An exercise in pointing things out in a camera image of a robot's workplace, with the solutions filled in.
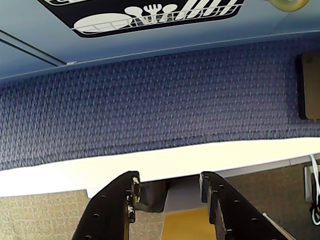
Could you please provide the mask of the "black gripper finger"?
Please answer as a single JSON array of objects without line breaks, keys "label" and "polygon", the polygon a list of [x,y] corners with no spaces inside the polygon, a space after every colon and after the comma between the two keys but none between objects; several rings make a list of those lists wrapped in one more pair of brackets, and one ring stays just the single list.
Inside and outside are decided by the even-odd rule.
[{"label": "black gripper finger", "polygon": [[215,172],[199,175],[200,197],[217,240],[286,240],[236,188]]},{"label": "black gripper finger", "polygon": [[128,240],[141,198],[138,171],[127,171],[101,189],[88,202],[73,240]]}]

